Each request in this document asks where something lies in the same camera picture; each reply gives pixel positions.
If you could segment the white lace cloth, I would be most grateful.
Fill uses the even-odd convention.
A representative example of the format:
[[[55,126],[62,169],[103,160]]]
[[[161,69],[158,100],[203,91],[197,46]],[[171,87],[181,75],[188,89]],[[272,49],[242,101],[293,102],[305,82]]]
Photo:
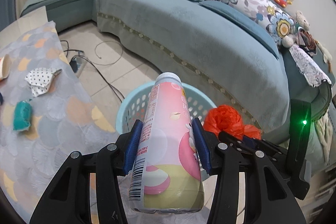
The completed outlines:
[[[332,82],[327,74],[297,44],[293,44],[289,48],[289,52],[299,70],[299,73],[303,75],[309,86],[317,88],[323,83],[328,83],[330,86],[332,85]]]

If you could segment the white power strip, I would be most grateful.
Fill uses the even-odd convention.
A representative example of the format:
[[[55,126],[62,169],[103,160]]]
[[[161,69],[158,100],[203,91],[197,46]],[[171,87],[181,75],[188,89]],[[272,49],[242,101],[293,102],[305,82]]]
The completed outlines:
[[[87,64],[85,56],[77,54],[70,60],[70,67],[77,77],[79,77]]]

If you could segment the grey scalloped tablecloth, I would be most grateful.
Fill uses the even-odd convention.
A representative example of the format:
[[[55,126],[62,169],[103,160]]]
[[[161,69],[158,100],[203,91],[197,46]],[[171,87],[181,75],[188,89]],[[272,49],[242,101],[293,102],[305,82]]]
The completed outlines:
[[[70,67],[54,22],[30,30],[1,49],[11,58],[1,83],[1,189],[15,212],[28,222],[47,185],[73,151],[94,153],[118,135],[93,103]],[[55,68],[46,94],[33,97],[25,80],[35,68]],[[15,106],[32,107],[27,131],[14,131]]]

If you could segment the white sheep plush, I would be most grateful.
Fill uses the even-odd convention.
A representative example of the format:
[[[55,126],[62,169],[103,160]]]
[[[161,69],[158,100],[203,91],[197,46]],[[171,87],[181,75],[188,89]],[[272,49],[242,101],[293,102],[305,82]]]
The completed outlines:
[[[305,31],[310,30],[310,24],[301,11],[297,10],[295,12],[295,20],[298,23],[298,25],[302,27]]]

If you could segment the teal blue sofa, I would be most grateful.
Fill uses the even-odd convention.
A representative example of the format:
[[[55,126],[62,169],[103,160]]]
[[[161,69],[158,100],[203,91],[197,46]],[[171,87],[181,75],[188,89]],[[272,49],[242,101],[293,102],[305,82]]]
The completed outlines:
[[[230,103],[274,142],[287,137],[291,100],[311,103],[319,120],[335,78],[320,50],[309,55],[332,85],[308,85],[289,52],[250,18],[206,0],[27,0],[20,16],[45,6],[61,31],[93,20],[161,71],[179,75],[217,105]]]

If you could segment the red plastic bag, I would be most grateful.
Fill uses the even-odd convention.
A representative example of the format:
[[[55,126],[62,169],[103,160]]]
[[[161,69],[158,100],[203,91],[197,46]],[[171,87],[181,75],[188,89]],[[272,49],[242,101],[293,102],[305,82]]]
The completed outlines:
[[[245,136],[261,139],[261,130],[252,124],[244,124],[238,111],[228,105],[211,109],[205,117],[203,128],[216,136],[220,132],[226,132],[239,140],[243,140]]]

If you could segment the white heart-print paper bag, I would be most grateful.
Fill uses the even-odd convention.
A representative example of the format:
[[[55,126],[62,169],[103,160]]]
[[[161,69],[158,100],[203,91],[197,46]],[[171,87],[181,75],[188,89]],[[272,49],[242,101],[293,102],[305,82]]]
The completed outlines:
[[[62,72],[55,68],[35,68],[25,77],[34,98],[46,94],[54,78]]]

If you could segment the teal wrapper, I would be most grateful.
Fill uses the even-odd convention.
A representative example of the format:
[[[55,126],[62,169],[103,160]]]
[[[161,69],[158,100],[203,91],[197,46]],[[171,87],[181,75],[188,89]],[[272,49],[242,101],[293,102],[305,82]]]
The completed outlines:
[[[13,118],[14,131],[27,131],[31,125],[32,107],[26,101],[20,101],[16,104]]]

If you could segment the orange paper cup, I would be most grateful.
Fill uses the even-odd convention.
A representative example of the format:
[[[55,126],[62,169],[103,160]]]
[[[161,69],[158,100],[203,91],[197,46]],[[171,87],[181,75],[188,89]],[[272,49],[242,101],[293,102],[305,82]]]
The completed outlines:
[[[11,58],[8,54],[1,57],[0,60],[0,81],[6,79],[9,75],[11,67]]]

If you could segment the light blue plastic basket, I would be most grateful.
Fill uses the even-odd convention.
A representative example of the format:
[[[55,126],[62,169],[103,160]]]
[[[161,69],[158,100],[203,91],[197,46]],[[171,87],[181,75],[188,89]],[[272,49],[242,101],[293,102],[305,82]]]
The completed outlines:
[[[166,84],[155,86],[155,82],[141,85],[123,100],[116,118],[116,131],[130,132],[135,121],[143,123],[152,118],[173,122],[181,118],[185,123],[198,118],[202,123],[216,105],[199,89],[183,83],[165,90]]]

